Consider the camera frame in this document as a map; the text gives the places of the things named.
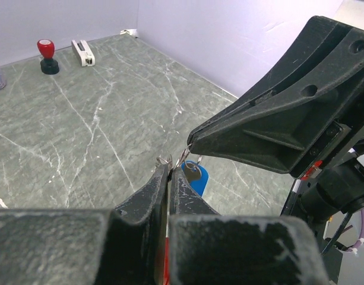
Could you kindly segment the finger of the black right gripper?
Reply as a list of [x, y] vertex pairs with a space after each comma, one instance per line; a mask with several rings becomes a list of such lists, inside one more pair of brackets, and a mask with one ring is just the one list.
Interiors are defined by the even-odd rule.
[[351, 26], [313, 16], [280, 60], [230, 107], [252, 106], [297, 83], [312, 71], [344, 39]]

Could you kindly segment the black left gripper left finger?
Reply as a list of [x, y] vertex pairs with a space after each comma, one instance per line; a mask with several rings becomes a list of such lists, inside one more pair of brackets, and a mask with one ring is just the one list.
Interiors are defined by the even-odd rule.
[[114, 209], [0, 209], [0, 284], [162, 284], [168, 174]]

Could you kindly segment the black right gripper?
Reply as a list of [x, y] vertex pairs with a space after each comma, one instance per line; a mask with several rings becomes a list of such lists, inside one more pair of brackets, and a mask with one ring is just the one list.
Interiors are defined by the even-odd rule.
[[322, 232], [364, 209], [364, 30], [351, 26], [312, 71], [252, 106], [230, 106], [190, 132], [194, 154], [301, 175], [281, 211]]

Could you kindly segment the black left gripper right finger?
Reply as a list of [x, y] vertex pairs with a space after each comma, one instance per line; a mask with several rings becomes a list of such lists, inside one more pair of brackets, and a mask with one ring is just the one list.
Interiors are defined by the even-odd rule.
[[172, 173], [172, 284], [328, 284], [314, 234], [291, 216], [221, 216]]

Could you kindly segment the blue tagged key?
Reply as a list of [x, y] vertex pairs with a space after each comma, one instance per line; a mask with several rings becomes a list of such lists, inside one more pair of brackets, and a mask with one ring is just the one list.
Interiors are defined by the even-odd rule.
[[207, 170], [201, 165], [202, 156], [197, 161], [185, 160], [181, 164], [184, 175], [191, 188], [200, 196], [203, 196], [209, 179]]

